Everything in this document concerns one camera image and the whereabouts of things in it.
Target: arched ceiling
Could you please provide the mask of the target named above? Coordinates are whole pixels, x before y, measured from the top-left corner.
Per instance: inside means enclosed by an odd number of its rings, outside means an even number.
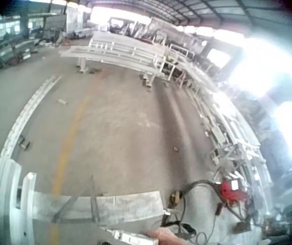
[[[219,28],[236,23],[280,29],[292,26],[292,16],[270,0],[87,0],[89,6],[123,9],[157,17],[175,25]]]

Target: concrete floor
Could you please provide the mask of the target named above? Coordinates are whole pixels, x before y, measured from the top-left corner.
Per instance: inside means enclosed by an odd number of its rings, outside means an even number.
[[[37,173],[36,191],[76,195],[93,175],[97,194],[159,190],[165,205],[173,189],[211,178],[205,163],[211,142],[183,90],[156,80],[149,92],[138,72],[112,65],[90,63],[102,72],[83,75],[77,72],[75,59],[59,58],[60,49],[65,47],[43,48],[29,61],[0,71],[0,152],[31,95],[51,75],[63,76],[24,129],[31,148],[17,149],[13,155],[22,165],[22,177]],[[185,222],[209,234],[217,202],[207,188],[192,191]],[[139,232],[158,226],[158,220],[117,227]],[[211,241],[256,244],[258,233],[229,235],[235,221],[224,210]],[[103,236],[86,224],[60,225],[55,235],[47,223],[34,222],[34,228],[37,244],[95,244]]]

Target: white tool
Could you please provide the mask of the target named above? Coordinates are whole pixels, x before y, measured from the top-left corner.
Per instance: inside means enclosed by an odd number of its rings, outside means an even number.
[[[102,228],[103,230],[110,232],[114,239],[124,242],[130,245],[158,245],[157,239],[152,239],[144,235],[129,233],[122,230],[113,230],[108,228]]]

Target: yellow floor line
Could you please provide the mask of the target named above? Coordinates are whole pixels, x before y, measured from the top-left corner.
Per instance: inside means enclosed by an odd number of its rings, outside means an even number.
[[[69,156],[70,156],[72,149],[73,149],[74,140],[75,140],[80,122],[82,120],[84,110],[85,110],[86,106],[89,104],[90,100],[95,98],[95,94],[96,94],[100,84],[102,84],[102,83],[98,82],[98,83],[91,85],[88,95],[83,99],[83,101],[79,105],[77,112],[75,114],[72,126],[63,140],[63,145],[62,145],[61,150],[60,150],[59,162],[57,165],[57,170],[56,170],[54,183],[53,183],[52,193],[55,196],[59,196],[62,193],[62,185],[64,182],[66,167],[68,165]],[[50,245],[58,245],[59,244],[59,229],[58,229],[58,225],[54,224],[54,223],[50,224],[49,244]]]

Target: human hand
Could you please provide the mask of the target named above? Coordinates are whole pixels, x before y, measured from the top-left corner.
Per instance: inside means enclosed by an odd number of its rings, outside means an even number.
[[[158,245],[186,245],[187,243],[178,238],[168,228],[158,228],[154,231],[146,232],[146,235],[153,239],[158,239]]]

